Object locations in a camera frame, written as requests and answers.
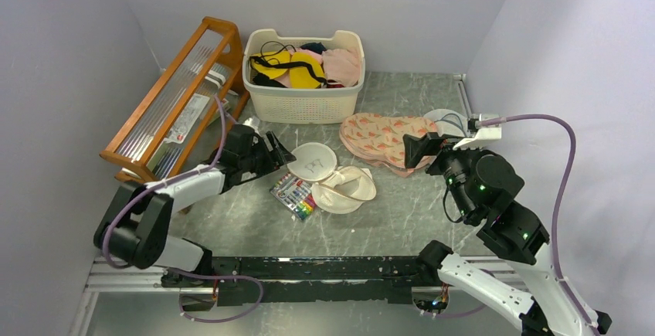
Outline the beige mesh laundry bag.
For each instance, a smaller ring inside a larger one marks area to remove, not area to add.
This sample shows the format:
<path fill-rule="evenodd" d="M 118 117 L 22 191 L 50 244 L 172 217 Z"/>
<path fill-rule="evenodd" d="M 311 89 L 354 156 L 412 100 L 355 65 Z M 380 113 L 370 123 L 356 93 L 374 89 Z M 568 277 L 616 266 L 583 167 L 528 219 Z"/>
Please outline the beige mesh laundry bag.
<path fill-rule="evenodd" d="M 370 170 L 340 166 L 335 152 L 325 144 L 301 144 L 291 154 L 295 160 L 287 165 L 289 172 L 311 184 L 312 198 L 325 212 L 347 215 L 377 196 Z"/>

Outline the pink bra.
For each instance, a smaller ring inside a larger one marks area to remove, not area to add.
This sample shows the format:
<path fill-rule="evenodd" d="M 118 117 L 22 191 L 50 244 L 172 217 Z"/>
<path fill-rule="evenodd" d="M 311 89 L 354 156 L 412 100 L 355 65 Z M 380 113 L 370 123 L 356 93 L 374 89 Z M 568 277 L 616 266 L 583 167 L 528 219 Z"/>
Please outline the pink bra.
<path fill-rule="evenodd" d="M 361 75 L 361 57 L 356 49 L 328 49 L 322 53 L 324 74 L 329 84 L 354 87 Z"/>

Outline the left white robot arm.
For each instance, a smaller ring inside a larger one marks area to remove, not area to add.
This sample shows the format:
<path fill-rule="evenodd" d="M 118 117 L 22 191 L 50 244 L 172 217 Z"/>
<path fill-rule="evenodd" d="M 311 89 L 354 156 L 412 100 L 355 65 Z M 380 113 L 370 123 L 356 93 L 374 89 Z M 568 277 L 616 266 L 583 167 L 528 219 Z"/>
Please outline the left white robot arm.
<path fill-rule="evenodd" d="M 116 191 L 93 236 L 93 244 L 117 268 L 163 266 L 182 271 L 192 285 L 209 283 L 212 252 L 171 236 L 171 217 L 196 202 L 269 175 L 295 161 L 271 132 L 260 135 L 237 124 L 222 136 L 207 164 L 159 182 L 125 182 Z"/>

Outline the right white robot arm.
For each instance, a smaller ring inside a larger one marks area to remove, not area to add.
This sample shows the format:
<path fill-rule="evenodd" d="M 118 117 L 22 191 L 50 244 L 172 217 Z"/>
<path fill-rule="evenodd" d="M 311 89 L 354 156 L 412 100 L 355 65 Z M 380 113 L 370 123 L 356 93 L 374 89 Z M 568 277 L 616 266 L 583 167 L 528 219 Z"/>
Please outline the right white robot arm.
<path fill-rule="evenodd" d="M 537 215 L 516 201 L 524 187 L 511 164 L 484 149 L 460 150 L 454 139 L 406 134 L 405 166 L 432 156 L 426 169 L 441 175 L 459 209 L 455 221 L 478 229 L 477 237 L 521 278 L 527 292 L 472 266 L 445 244 L 433 240 L 417 256 L 417 276 L 427 285 L 454 285 L 510 321 L 523 335 L 604 335 L 612 324 L 605 312 L 580 299 L 557 273 L 555 235 Z"/>

